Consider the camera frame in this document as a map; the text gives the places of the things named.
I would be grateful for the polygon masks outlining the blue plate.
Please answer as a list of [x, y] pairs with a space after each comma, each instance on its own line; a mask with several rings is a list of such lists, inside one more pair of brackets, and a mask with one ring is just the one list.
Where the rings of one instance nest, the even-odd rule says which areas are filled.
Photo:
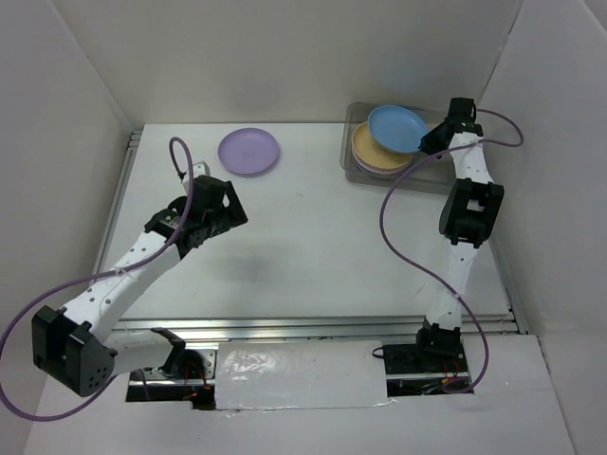
[[411, 154], [419, 150], [421, 139], [429, 132], [424, 120], [412, 110], [382, 105], [368, 116], [372, 138], [393, 153]]

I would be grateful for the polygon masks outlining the aluminium frame rail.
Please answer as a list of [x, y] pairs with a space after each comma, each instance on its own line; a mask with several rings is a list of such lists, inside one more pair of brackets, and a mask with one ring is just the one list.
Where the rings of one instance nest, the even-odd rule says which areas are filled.
[[271, 124], [281, 156], [234, 177], [248, 222], [164, 274], [120, 332], [165, 327], [187, 339], [408, 336], [444, 295], [449, 247], [437, 194], [349, 182], [338, 123]]

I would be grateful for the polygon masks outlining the orange plate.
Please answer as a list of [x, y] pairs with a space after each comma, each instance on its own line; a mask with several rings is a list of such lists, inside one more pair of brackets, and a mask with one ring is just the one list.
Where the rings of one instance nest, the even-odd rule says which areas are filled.
[[368, 123], [358, 125], [352, 134], [352, 151], [357, 161], [381, 169], [396, 168], [410, 162], [414, 156], [390, 152], [372, 137]]

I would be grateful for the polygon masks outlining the white foil cover panel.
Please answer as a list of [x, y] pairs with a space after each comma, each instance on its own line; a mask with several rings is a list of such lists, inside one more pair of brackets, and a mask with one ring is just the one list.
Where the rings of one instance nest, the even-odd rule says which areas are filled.
[[223, 343], [215, 367], [220, 410], [357, 409], [388, 403], [376, 341]]

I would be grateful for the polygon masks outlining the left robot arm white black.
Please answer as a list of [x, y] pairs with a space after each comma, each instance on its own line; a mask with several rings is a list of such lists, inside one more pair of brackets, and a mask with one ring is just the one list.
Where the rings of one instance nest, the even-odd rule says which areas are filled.
[[196, 357], [182, 338], [160, 327], [122, 334], [113, 330], [190, 251], [247, 220], [231, 182], [196, 177], [193, 199], [177, 198], [156, 213], [112, 276], [95, 281], [57, 310], [43, 306], [36, 312], [31, 320], [35, 366], [80, 397], [97, 392], [114, 375], [138, 369], [180, 376]]

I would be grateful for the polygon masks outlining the clear plastic bin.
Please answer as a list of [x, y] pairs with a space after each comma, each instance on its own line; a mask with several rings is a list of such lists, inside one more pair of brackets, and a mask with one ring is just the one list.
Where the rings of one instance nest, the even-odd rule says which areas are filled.
[[[353, 102], [345, 111], [343, 135], [340, 151], [340, 165], [348, 181], [360, 185], [369, 185], [389, 189], [400, 174], [381, 175], [364, 170], [356, 162], [352, 150], [352, 134], [368, 119], [369, 114], [378, 107], [377, 103]], [[455, 180], [452, 159], [447, 155], [436, 161], [420, 166], [398, 187], [407, 191], [448, 195]]]

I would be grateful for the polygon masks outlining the purple plate front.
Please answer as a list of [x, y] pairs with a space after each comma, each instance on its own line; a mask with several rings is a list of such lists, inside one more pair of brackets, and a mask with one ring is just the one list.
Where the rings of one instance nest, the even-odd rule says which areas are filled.
[[361, 161], [357, 161], [356, 165], [361, 170], [366, 171], [370, 174], [380, 175], [380, 176], [392, 176], [392, 175], [398, 175], [400, 173], [405, 172], [411, 166], [411, 163], [408, 162], [402, 166], [399, 166], [396, 168], [390, 168], [390, 169], [381, 169], [381, 168], [373, 167], [373, 166], [368, 165], [367, 163], [361, 162]]

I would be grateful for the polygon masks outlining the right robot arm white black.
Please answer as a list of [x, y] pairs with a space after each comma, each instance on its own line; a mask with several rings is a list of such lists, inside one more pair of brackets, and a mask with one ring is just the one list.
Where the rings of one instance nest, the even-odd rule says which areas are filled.
[[439, 233], [446, 238], [449, 255], [444, 281], [446, 293], [433, 303], [416, 335], [415, 365], [427, 372], [461, 350], [462, 310], [469, 274], [478, 251], [495, 225], [505, 190], [487, 170], [476, 122], [474, 100], [453, 98], [445, 119], [421, 139], [420, 150], [438, 155], [448, 150], [455, 171], [454, 184], [439, 218]]

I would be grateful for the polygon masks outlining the purple plate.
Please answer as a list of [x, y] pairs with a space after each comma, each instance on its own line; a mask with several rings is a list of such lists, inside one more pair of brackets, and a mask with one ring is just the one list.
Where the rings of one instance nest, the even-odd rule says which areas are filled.
[[241, 128], [227, 134], [217, 149], [219, 161], [230, 173], [254, 176], [270, 170], [280, 156], [276, 138], [260, 128]]
[[402, 166], [399, 166], [396, 168], [390, 168], [390, 169], [381, 169], [381, 168], [373, 167], [373, 166], [368, 165], [367, 163], [361, 162], [361, 161], [357, 161], [356, 165], [361, 170], [366, 171], [370, 174], [380, 175], [380, 176], [392, 176], [392, 175], [398, 175], [400, 173], [405, 172], [411, 166], [411, 163], [408, 162]]

